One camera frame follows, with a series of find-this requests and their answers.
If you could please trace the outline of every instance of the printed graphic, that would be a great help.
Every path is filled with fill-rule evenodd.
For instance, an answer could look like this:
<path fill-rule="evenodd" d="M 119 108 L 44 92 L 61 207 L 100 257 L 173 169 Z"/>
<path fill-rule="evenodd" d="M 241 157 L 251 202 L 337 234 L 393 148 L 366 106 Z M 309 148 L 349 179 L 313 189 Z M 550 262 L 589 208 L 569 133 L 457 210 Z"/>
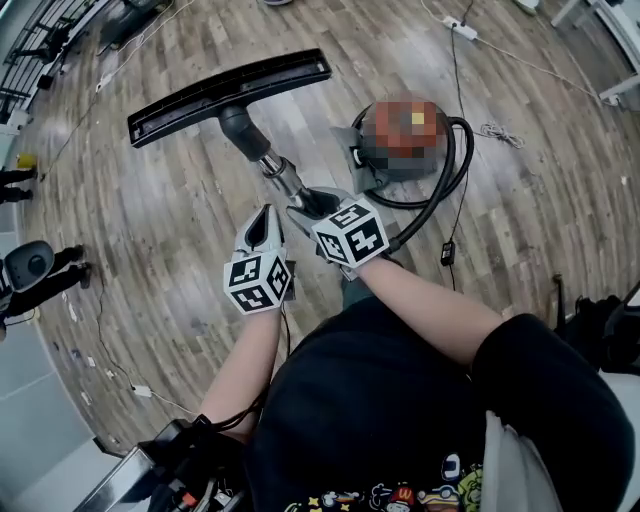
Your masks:
<path fill-rule="evenodd" d="M 374 510 L 382 510 L 383 503 L 385 503 L 391 493 L 392 489 L 387 489 L 384 484 L 378 484 L 371 489 L 371 496 L 369 496 L 369 506 Z"/>
<path fill-rule="evenodd" d="M 410 487 L 402 486 L 393 493 L 385 510 L 387 512 L 409 512 L 413 504 L 413 490 Z"/>
<path fill-rule="evenodd" d="M 340 229 L 343 229 L 368 214 L 369 211 L 366 208 L 363 208 L 359 204 L 352 204 L 349 208 L 329 217 L 329 220 Z"/>
<path fill-rule="evenodd" d="M 373 254 L 384 245 L 376 219 L 369 219 L 347 233 L 346 236 L 356 263 Z"/>
<path fill-rule="evenodd" d="M 247 313 L 273 306 L 273 302 L 271 302 L 271 299 L 262 289 L 262 286 L 253 286 L 244 290 L 231 292 L 231 295 Z"/>
<path fill-rule="evenodd" d="M 322 504 L 325 507 L 333 507 L 340 505 L 340 510 L 349 510 L 349 504 L 355 503 L 360 499 L 358 492 L 328 492 L 322 495 Z"/>
<path fill-rule="evenodd" d="M 340 239 L 328 233 L 318 233 L 318 238 L 322 244 L 322 249 L 327 256 L 340 261 L 341 263 L 349 263 L 344 250 L 340 246 Z"/>
<path fill-rule="evenodd" d="M 462 497 L 465 512 L 479 512 L 482 491 L 482 466 L 473 464 L 458 483 L 458 494 Z"/>
<path fill-rule="evenodd" d="M 260 277 L 260 256 L 237 261 L 231 267 L 229 286 L 255 281 Z"/>
<path fill-rule="evenodd" d="M 460 457 L 457 453 L 447 455 L 442 462 L 442 479 L 450 482 L 460 476 Z"/>
<path fill-rule="evenodd" d="M 443 485 L 428 493 L 420 491 L 418 501 L 424 506 L 425 512 L 459 512 L 460 496 L 450 485 Z"/>
<path fill-rule="evenodd" d="M 267 276 L 267 284 L 278 300 L 281 300 L 287 291 L 287 281 L 289 281 L 289 273 L 284 268 L 280 258 L 276 258 Z"/>

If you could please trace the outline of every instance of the railing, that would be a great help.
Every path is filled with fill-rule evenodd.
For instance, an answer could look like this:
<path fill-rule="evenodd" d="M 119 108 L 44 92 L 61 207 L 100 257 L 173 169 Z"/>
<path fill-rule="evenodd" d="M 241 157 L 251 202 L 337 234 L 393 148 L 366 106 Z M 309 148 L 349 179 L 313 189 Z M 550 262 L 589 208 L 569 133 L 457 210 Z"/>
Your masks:
<path fill-rule="evenodd" d="M 38 56 L 24 56 L 21 52 L 45 47 L 45 39 L 54 29 L 70 28 L 69 40 L 73 39 L 73 27 L 100 0 L 43 0 L 13 43 L 4 63 L 6 73 L 0 82 L 0 124 L 9 119 L 15 108 L 30 103 L 36 82 L 51 68 Z M 66 48 L 63 48 L 56 59 Z"/>

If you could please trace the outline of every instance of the forearm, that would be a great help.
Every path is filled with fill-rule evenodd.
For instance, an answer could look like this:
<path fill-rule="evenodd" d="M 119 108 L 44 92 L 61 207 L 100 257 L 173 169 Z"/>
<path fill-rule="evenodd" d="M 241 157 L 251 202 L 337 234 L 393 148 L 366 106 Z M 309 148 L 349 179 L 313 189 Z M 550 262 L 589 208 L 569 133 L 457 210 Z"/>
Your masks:
<path fill-rule="evenodd" d="M 280 310 L 247 318 L 242 334 L 205 395 L 200 412 L 211 422 L 224 421 L 248 409 L 271 380 L 280 336 Z M 230 432 L 248 435 L 255 415 Z"/>
<path fill-rule="evenodd" d="M 429 283 L 393 262 L 374 258 L 357 269 L 369 289 L 424 340 L 470 366 L 502 318 L 484 304 Z"/>

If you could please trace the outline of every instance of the vacuum hose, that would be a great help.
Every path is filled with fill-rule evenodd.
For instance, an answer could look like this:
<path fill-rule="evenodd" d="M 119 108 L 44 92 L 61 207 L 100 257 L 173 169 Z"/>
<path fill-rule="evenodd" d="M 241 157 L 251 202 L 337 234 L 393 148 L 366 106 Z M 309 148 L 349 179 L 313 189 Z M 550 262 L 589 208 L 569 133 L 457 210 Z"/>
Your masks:
<path fill-rule="evenodd" d="M 364 119 L 364 116 L 366 115 L 368 110 L 369 107 L 364 109 L 358 115 L 358 117 L 356 117 L 355 121 L 351 125 L 353 128 L 356 128 L 358 130 L 360 129 L 362 120 Z M 416 216 L 415 219 L 411 221 L 411 223 L 406 228 L 404 228 L 397 236 L 389 240 L 389 249 L 387 249 L 388 254 L 396 252 L 418 232 L 418 230 L 424 225 L 424 223 L 427 222 L 429 217 L 433 215 L 433 212 L 438 204 L 446 199 L 451 194 L 451 192 L 456 189 L 456 187 L 460 184 L 465 174 L 467 174 L 469 170 L 469 164 L 471 163 L 471 158 L 473 157 L 473 151 L 475 148 L 473 130 L 471 129 L 471 126 L 462 117 L 443 116 L 443 119 L 445 120 L 444 129 L 447 136 L 447 156 L 445 158 L 442 174 L 440 174 L 440 179 L 438 180 L 436 188 L 434 189 L 433 194 L 431 194 L 431 197 L 422 201 L 400 202 L 387 199 L 386 197 L 377 194 L 373 190 L 367 190 L 364 193 L 372 201 L 389 208 L 398 210 L 416 210 L 422 208 L 422 211 Z M 464 131 L 467 146 L 464 160 L 455 176 L 453 175 L 453 167 L 456 160 L 456 139 L 453 133 L 454 126 L 460 126 Z"/>

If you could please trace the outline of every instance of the laminate flooring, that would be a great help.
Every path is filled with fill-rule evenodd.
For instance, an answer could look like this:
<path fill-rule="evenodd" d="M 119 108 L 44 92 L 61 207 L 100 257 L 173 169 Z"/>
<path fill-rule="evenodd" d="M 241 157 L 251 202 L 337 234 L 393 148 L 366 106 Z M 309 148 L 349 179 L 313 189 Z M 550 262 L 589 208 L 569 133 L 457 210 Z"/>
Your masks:
<path fill-rule="evenodd" d="M 437 16 L 460 18 L 467 6 L 424 1 Z M 178 0 L 171 12 L 182 5 Z M 477 0 L 468 22 L 492 44 L 588 90 L 628 76 L 628 64 L 598 20 L 577 31 L 553 29 L 549 19 L 559 8 L 546 1 L 532 18 L 507 0 Z M 331 126 L 347 126 L 372 101 L 407 90 L 449 115 L 460 109 L 451 34 L 420 0 L 295 0 L 279 8 L 258 0 L 195 0 L 139 50 L 134 42 L 102 57 L 96 57 L 98 28 L 83 39 L 80 55 L 69 58 L 69 71 L 39 94 L 35 120 L 19 139 L 17 149 L 36 152 L 46 173 L 20 218 L 25 240 L 44 239 L 56 250 L 84 243 L 100 268 L 102 279 L 89 290 L 67 292 L 77 321 L 57 297 L 41 307 L 39 326 L 91 428 L 109 449 L 125 452 L 170 419 L 190 416 L 157 398 L 135 396 L 110 358 L 134 384 L 196 411 L 242 325 L 222 291 L 236 230 L 265 202 L 281 211 L 286 206 L 224 139 L 217 121 L 134 149 L 127 116 L 220 71 L 320 47 L 333 67 L 331 80 L 249 111 L 308 186 L 351 190 Z M 568 307 L 579 295 L 624 295 L 640 277 L 639 115 L 599 104 L 478 42 L 456 37 L 455 44 L 462 101 L 474 129 L 496 121 L 526 141 L 518 150 L 475 139 L 454 237 L 458 289 L 505 316 L 544 318 L 554 272 L 565 278 Z M 129 57 L 95 96 L 103 73 Z M 386 194 L 417 200 L 432 180 L 394 185 Z M 445 286 L 451 278 L 439 264 L 440 250 L 461 194 L 459 187 L 437 208 L 402 254 L 419 275 Z M 381 212 L 390 232 L 414 215 Z M 284 229 L 298 263 L 297 300 L 287 305 L 295 345 L 340 310 L 341 295 L 336 269 L 313 255 L 286 218 Z M 284 340 L 280 361 L 283 356 Z"/>

